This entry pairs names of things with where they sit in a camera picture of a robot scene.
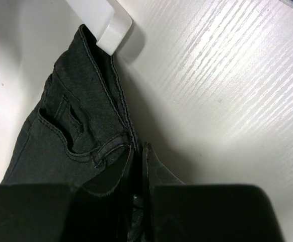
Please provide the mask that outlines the white metal clothes rack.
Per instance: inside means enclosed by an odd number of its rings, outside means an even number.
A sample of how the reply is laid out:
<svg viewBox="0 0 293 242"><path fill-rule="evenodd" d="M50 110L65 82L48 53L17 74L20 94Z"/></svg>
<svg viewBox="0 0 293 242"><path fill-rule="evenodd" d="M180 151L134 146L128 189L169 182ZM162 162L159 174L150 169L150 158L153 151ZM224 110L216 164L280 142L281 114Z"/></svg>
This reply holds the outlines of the white metal clothes rack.
<svg viewBox="0 0 293 242"><path fill-rule="evenodd" d="M132 26L132 18L118 1L67 0L97 40L97 46L113 55Z"/></svg>

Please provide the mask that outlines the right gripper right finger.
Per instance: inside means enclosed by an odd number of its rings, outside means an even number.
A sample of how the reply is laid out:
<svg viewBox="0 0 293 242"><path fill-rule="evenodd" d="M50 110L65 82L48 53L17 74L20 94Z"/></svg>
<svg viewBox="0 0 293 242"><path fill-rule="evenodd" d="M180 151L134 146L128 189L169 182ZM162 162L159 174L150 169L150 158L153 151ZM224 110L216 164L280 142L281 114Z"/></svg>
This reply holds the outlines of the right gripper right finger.
<svg viewBox="0 0 293 242"><path fill-rule="evenodd" d="M270 199L253 185L186 185L143 146L148 241L283 241Z"/></svg>

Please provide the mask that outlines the black trousers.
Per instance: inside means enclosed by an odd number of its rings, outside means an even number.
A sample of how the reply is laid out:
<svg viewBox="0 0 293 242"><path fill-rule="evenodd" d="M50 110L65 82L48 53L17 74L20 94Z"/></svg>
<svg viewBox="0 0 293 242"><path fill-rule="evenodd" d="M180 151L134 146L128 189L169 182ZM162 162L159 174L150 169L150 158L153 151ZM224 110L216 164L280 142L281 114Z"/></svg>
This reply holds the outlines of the black trousers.
<svg viewBox="0 0 293 242"><path fill-rule="evenodd" d="M54 64L41 99L25 120L2 183L61 183L82 187L97 202L72 215L70 241L115 241L121 235L122 170L142 146L130 119L114 60L80 25Z"/></svg>

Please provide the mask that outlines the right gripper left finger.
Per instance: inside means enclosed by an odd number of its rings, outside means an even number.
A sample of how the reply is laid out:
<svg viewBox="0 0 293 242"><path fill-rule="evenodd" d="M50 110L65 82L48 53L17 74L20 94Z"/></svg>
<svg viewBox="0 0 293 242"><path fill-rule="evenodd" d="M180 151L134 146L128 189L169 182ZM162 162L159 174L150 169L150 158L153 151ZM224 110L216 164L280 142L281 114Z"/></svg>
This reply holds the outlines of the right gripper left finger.
<svg viewBox="0 0 293 242"><path fill-rule="evenodd" d="M82 186L0 185L0 241L126 241L134 150Z"/></svg>

